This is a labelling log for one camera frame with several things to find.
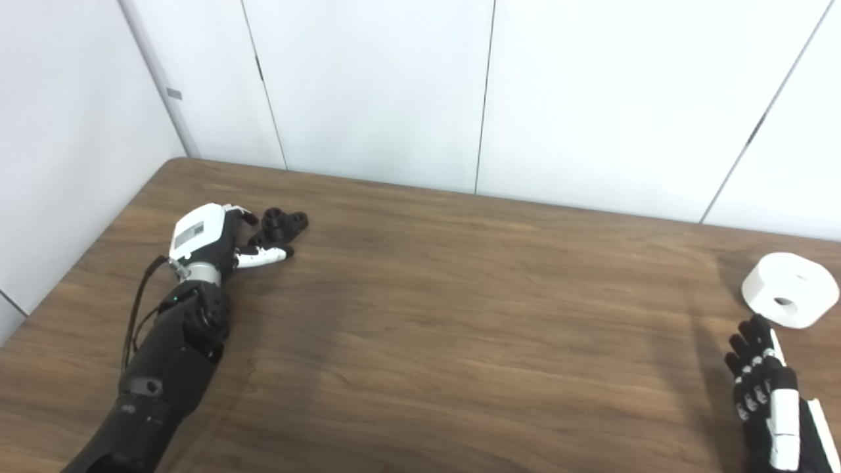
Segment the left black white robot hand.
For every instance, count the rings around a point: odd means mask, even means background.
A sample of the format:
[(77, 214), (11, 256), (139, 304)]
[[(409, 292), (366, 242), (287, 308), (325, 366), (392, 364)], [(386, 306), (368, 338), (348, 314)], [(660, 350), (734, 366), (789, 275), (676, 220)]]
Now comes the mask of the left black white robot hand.
[(300, 233), (296, 215), (270, 208), (262, 218), (234, 204), (199, 206), (176, 224), (169, 260), (178, 279), (220, 286), (238, 269), (285, 261)]

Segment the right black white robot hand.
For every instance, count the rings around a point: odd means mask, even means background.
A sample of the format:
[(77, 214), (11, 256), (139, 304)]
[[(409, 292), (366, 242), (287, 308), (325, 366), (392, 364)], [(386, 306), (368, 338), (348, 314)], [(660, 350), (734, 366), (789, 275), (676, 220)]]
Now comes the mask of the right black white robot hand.
[(748, 472), (838, 472), (839, 454), (822, 404), (801, 395), (769, 321), (753, 314), (728, 339)]

